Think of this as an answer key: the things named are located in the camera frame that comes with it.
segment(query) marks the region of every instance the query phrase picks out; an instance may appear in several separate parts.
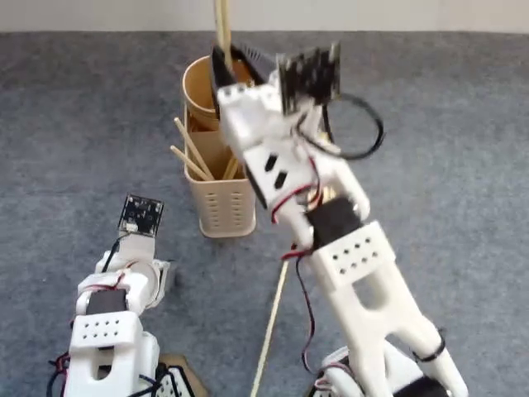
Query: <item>beige plastic holder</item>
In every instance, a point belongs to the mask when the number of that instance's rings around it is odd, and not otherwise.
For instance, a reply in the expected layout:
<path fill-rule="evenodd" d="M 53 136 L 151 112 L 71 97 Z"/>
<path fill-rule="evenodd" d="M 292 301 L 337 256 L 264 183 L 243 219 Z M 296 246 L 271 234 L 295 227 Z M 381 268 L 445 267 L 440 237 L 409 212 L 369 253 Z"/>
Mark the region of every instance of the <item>beige plastic holder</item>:
<path fill-rule="evenodd" d="M 210 238 L 242 237 L 255 229 L 255 194 L 242 170 L 234 179 L 221 179 L 231 157 L 220 132 L 189 132 L 215 180 L 204 181 L 187 166 L 185 177 L 195 200 L 200 230 Z M 196 162 L 190 150 L 186 155 Z"/>

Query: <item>white robotic arm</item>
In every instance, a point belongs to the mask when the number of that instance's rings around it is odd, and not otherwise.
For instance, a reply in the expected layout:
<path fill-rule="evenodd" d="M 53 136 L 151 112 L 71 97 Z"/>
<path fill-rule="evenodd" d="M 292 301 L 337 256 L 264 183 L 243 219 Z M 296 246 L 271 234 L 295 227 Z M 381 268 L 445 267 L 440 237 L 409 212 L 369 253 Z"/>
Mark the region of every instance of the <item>white robotic arm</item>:
<path fill-rule="evenodd" d="M 292 231 L 339 319 L 347 349 L 328 357 L 324 366 L 348 355 L 354 378 L 328 368 L 329 391 L 344 397 L 392 397 L 408 388 L 420 397 L 417 391 L 423 387 L 441 390 L 435 396 L 467 397 L 443 338 L 421 313 L 396 266 L 382 227 L 365 222 L 367 195 L 339 149 L 318 135 L 318 95 L 326 82 L 330 86 L 323 97 L 329 100 L 337 93 L 338 60 L 334 45 L 329 51 L 280 59 L 264 84 L 219 87 L 223 134 L 273 221 Z M 327 186 L 336 192 L 334 199 L 314 209 L 299 202 L 299 193 L 313 189 L 318 194 Z M 355 292 L 359 280 L 366 280 L 377 298 L 368 308 Z M 411 347 L 418 366 L 386 342 L 390 334 Z M 424 383 L 430 379 L 438 383 Z"/>
<path fill-rule="evenodd" d="M 140 321 L 166 290 L 170 264 L 155 259 L 162 210 L 159 201 L 127 196 L 116 244 L 78 286 L 61 395 L 193 395 L 181 368 L 160 373 L 158 342 Z"/>

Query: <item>gray carpet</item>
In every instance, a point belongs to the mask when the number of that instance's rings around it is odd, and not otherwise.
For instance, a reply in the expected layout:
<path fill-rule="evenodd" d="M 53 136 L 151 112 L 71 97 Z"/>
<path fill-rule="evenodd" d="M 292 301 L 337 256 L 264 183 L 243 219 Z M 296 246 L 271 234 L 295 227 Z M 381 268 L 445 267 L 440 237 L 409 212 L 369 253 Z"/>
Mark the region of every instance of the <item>gray carpet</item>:
<path fill-rule="evenodd" d="M 238 34 L 270 51 L 342 41 L 342 86 L 384 115 L 388 138 L 354 170 L 423 311 L 447 328 L 472 396 L 529 395 L 529 37 Z M 247 396 L 287 234 L 269 225 L 210 241 L 198 230 L 172 119 L 185 66 L 212 33 L 0 36 L 0 395 L 43 395 L 69 344 L 75 288 L 116 236 L 127 192 L 166 202 L 158 257 L 177 285 L 143 317 L 215 396 Z M 365 124 L 333 110 L 337 140 Z M 307 314 L 294 277 L 262 396 L 302 395 Z M 343 344 L 304 271 L 317 315 L 311 360 Z"/>

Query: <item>black cable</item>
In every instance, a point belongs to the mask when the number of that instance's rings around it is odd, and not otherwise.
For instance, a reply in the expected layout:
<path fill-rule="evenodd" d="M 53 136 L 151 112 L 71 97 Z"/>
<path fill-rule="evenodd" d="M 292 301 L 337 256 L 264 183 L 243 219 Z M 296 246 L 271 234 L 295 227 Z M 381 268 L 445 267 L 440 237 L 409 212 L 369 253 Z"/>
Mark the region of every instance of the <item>black cable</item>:
<path fill-rule="evenodd" d="M 105 265 L 102 267 L 102 270 L 101 270 L 102 273 L 105 273 L 108 270 L 108 265 L 110 265 L 110 261 L 112 260 L 112 257 L 114 256 L 114 254 L 117 251 L 117 248 L 119 247 L 119 242 L 122 240 L 122 238 L 125 238 L 130 235 L 131 235 L 130 233 L 124 234 L 123 236 L 118 237 L 116 241 L 114 242 L 114 244 L 112 244 L 112 248 L 110 249 L 110 254 L 108 254 L 107 261 L 105 262 Z"/>
<path fill-rule="evenodd" d="M 322 106 L 322 116 L 323 116 L 323 129 L 329 137 L 329 141 L 334 143 L 334 135 L 331 131 L 331 124 L 329 123 L 329 112 L 327 111 L 327 105 Z"/>
<path fill-rule="evenodd" d="M 174 392 L 176 392 L 178 390 L 178 386 L 176 385 L 176 379 L 174 378 L 173 373 L 167 367 L 165 367 L 164 370 L 158 374 L 156 380 L 151 379 L 149 376 L 140 375 L 140 379 L 146 380 L 147 382 L 151 383 L 152 386 L 137 391 L 131 395 L 128 395 L 127 397 L 141 397 L 142 395 L 148 394 L 154 395 L 156 391 L 158 391 L 158 389 L 162 387 L 162 380 L 165 378 L 166 375 L 169 375 L 169 377 L 171 378 L 171 385 L 173 386 Z"/>
<path fill-rule="evenodd" d="M 160 387 L 162 387 L 162 385 L 160 383 L 156 383 L 152 386 L 149 386 L 146 389 L 132 393 L 131 395 L 128 395 L 127 397 L 141 397 L 142 395 L 149 395 L 149 394 L 152 394 L 153 392 L 155 393 L 156 391 L 158 391 Z"/>
<path fill-rule="evenodd" d="M 51 374 L 50 380 L 48 380 L 48 385 L 46 386 L 46 397 L 53 397 L 53 385 L 60 374 L 60 371 L 55 371 Z"/>
<path fill-rule="evenodd" d="M 140 374 L 140 379 L 149 382 L 151 385 L 155 385 L 156 384 L 156 380 L 151 379 L 149 376 L 145 376 L 145 375 Z"/>
<path fill-rule="evenodd" d="M 299 265 L 301 264 L 301 261 L 304 256 L 305 255 L 300 255 L 296 260 L 296 275 L 298 276 L 299 284 L 301 285 L 303 297 L 305 298 L 305 304 L 307 304 L 308 317 L 310 320 L 310 329 L 309 329 L 307 341 L 305 342 L 305 346 L 301 352 L 301 361 L 303 363 L 303 366 L 305 367 L 305 370 L 315 375 L 316 373 L 309 366 L 308 359 L 307 359 L 308 348 L 311 346 L 312 339 L 314 338 L 314 333 L 316 333 L 316 320 L 314 319 L 314 313 L 312 312 L 312 306 L 311 306 L 311 301 L 308 297 L 307 287 L 305 287 L 305 283 L 303 282 L 303 278 L 299 271 Z"/>
<path fill-rule="evenodd" d="M 304 134 L 299 128 L 300 124 L 298 124 L 298 127 L 296 128 L 296 130 L 298 134 L 301 135 L 310 145 L 316 147 L 319 151 L 322 151 L 328 155 L 339 157 L 341 159 L 348 160 L 348 161 L 365 159 L 366 157 L 373 155 L 382 146 L 382 143 L 384 142 L 384 138 L 386 135 L 384 131 L 384 122 L 382 121 L 382 117 L 379 115 L 379 113 L 376 110 L 374 110 L 374 108 L 365 99 L 357 97 L 351 93 L 342 93 L 341 97 L 347 102 L 351 103 L 353 106 L 356 106 L 364 110 L 371 117 L 371 120 L 373 120 L 373 123 L 377 127 L 377 138 L 374 144 L 367 151 L 360 152 L 360 153 L 344 153 L 344 152 L 331 151 L 327 149 L 326 147 L 323 147 L 316 141 L 314 141 L 310 136 L 307 136 L 306 134 Z M 329 115 L 327 113 L 326 106 L 323 107 L 323 123 L 324 123 L 324 128 L 326 129 L 326 132 L 329 135 L 329 139 L 331 140 L 331 142 L 334 142 L 334 136 L 332 135 L 332 132 L 331 132 L 331 125 L 329 124 Z"/>

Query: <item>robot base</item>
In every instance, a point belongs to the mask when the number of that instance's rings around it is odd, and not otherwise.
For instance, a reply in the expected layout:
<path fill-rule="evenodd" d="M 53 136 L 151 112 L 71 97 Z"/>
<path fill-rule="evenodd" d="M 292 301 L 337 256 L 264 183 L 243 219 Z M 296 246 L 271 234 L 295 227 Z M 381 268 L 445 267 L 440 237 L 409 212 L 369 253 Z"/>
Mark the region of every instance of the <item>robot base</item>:
<path fill-rule="evenodd" d="M 323 360 L 323 366 L 340 362 L 349 364 L 349 349 L 342 347 Z M 436 381 L 427 378 L 417 363 L 391 343 L 385 346 L 386 377 L 396 397 L 447 397 L 446 390 Z M 319 379 L 329 382 L 329 390 L 312 387 L 307 397 L 365 397 L 362 389 L 348 374 L 339 368 L 328 368 Z"/>

